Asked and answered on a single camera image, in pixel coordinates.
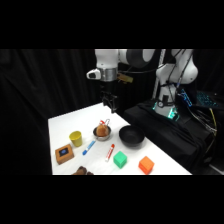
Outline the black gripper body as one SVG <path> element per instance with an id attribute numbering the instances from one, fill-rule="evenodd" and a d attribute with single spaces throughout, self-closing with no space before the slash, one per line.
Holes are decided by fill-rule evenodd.
<path id="1" fill-rule="evenodd" d="M 101 82 L 100 93 L 101 96 L 115 96 L 116 95 L 117 82 Z"/>

